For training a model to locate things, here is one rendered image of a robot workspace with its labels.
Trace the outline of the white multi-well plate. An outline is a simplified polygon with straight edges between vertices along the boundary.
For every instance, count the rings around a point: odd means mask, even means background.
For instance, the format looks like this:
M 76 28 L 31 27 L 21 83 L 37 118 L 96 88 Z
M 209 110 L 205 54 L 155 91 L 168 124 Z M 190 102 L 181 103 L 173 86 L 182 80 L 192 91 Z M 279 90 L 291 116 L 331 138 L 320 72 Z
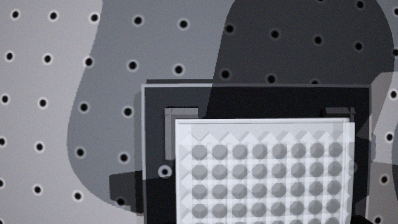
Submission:
M 350 224 L 354 142 L 350 118 L 175 119 L 177 224 Z

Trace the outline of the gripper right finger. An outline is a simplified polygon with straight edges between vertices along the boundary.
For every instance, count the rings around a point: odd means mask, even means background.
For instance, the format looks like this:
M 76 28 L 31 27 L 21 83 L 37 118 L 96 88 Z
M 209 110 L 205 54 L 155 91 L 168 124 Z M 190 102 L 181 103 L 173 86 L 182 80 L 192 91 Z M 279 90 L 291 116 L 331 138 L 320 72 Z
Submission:
M 361 215 L 351 216 L 350 224 L 373 224 Z

